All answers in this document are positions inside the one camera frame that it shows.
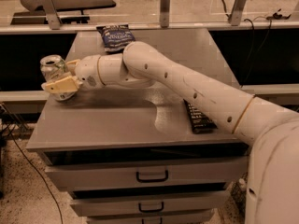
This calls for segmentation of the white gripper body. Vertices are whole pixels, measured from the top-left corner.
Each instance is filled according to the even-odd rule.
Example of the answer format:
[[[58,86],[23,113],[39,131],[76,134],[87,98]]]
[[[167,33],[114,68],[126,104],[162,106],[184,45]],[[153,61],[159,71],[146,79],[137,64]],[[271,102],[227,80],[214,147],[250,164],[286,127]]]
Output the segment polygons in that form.
[[[104,87],[99,71],[98,62],[100,55],[87,56],[77,62],[75,73],[82,83],[81,88],[84,90],[97,90]]]

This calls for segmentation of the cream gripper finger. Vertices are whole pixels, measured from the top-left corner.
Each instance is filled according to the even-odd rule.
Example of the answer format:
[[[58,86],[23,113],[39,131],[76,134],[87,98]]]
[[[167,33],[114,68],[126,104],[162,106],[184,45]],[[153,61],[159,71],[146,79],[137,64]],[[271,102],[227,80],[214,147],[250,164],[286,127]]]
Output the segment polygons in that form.
[[[77,67],[77,64],[80,62],[80,59],[76,59],[73,61],[69,61],[66,63],[66,66],[68,68],[68,71],[74,76],[76,74],[75,69]]]
[[[48,81],[41,85],[48,93],[77,92],[82,82],[76,76],[67,76],[59,80]]]

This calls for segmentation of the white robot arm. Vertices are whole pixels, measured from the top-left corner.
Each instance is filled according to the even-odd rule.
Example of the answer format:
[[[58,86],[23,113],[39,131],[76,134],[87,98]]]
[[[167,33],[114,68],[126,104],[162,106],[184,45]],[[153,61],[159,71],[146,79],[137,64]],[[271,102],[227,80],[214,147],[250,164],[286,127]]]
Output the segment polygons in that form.
[[[92,86],[143,88],[158,81],[251,147],[245,224],[299,224],[299,113],[166,58],[135,41],[113,55],[93,55],[45,71],[42,89],[75,93]]]

